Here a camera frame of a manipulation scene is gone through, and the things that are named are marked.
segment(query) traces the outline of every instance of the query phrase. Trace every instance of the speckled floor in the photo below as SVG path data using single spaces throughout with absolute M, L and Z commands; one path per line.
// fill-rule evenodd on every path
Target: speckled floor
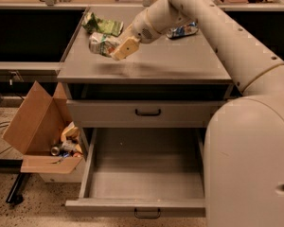
M 0 123 L 10 121 L 16 108 L 0 108 Z M 9 148 L 1 139 L 5 128 L 0 128 L 0 152 Z M 17 150 L 9 148 L 0 154 L 0 159 L 21 159 Z M 0 173 L 0 226 L 172 226 L 205 227 L 204 218 L 159 218 L 155 220 L 137 218 L 92 218 L 75 217 L 66 212 L 65 201 L 75 199 L 80 191 L 80 183 L 45 183 L 38 174 L 31 174 L 22 194 L 24 201 L 19 205 L 6 203 L 9 191 L 17 175 Z

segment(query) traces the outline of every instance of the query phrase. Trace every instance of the drawer handle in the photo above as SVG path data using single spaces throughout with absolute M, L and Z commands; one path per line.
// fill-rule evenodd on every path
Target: drawer handle
M 147 219 L 156 219 L 156 218 L 160 218 L 160 216 L 161 216 L 161 210 L 158 208 L 158 213 L 157 213 L 157 215 L 155 215 L 155 216 L 141 216 L 141 215 L 138 215 L 138 211 L 137 211 L 137 209 L 135 208 L 134 209 L 134 216 L 136 217 L 136 218 L 147 218 Z
M 154 116 L 159 116 L 161 114 L 161 110 L 158 109 L 156 112 L 140 112 L 139 110 L 135 110 L 135 114 L 137 116 L 146 116 L 146 117 L 154 117 Z

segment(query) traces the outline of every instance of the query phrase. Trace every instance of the closed drawer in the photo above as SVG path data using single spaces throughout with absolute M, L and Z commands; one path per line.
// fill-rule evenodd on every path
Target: closed drawer
M 67 107 L 83 127 L 206 127 L 220 102 L 77 101 Z
M 95 129 L 80 196 L 88 215 L 204 216 L 200 153 L 192 129 Z

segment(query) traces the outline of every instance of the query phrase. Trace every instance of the white robotic arm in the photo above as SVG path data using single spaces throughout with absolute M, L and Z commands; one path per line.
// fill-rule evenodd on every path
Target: white robotic arm
M 159 0 L 113 54 L 124 59 L 172 26 L 197 21 L 244 97 L 212 117 L 204 143 L 207 227 L 284 227 L 284 61 L 212 0 Z

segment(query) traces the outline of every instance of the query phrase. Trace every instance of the open cardboard box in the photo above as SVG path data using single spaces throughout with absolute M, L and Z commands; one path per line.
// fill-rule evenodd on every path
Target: open cardboard box
M 17 114 L 3 134 L 3 139 L 24 154 L 21 172 L 63 173 L 75 169 L 82 158 L 51 156 L 53 145 L 59 143 L 61 133 L 72 121 L 66 107 L 66 94 L 58 83 L 51 96 L 35 82 Z

